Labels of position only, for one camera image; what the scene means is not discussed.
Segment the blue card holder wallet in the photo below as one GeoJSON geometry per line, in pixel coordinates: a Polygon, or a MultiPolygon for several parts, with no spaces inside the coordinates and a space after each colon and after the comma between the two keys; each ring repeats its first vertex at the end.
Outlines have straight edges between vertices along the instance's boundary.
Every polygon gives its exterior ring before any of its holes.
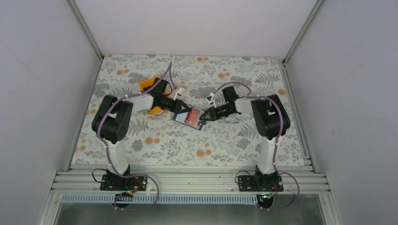
{"type": "Polygon", "coordinates": [[[183,125],[186,125],[195,130],[201,130],[207,124],[206,121],[200,120],[200,116],[204,113],[203,110],[192,107],[189,112],[175,113],[172,120],[183,125]]]}

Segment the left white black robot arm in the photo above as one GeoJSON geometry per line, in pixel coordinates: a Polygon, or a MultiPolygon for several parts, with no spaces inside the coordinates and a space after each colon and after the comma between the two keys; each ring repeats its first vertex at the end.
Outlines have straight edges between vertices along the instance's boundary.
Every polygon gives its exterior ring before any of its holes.
{"type": "Polygon", "coordinates": [[[191,110],[184,101],[169,97],[170,93],[166,91],[167,81],[156,77],[152,82],[144,81],[141,84],[143,88],[138,94],[122,98],[106,95],[92,122],[92,130],[106,149],[108,167],[105,181],[112,182],[119,190],[126,189],[131,180],[123,140],[127,135],[132,113],[156,107],[176,114],[191,110]]]}

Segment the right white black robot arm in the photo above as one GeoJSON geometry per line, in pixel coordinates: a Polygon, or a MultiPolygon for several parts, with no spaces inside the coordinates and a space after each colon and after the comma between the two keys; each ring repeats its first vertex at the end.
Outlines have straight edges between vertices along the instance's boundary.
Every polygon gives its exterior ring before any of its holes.
{"type": "Polygon", "coordinates": [[[222,89],[222,94],[226,104],[208,108],[199,120],[216,121],[236,113],[253,114],[257,132],[261,136],[253,180],[258,190],[265,191],[272,183],[278,183],[276,158],[279,139],[290,128],[291,120],[277,94],[239,97],[233,86],[222,89]]]}

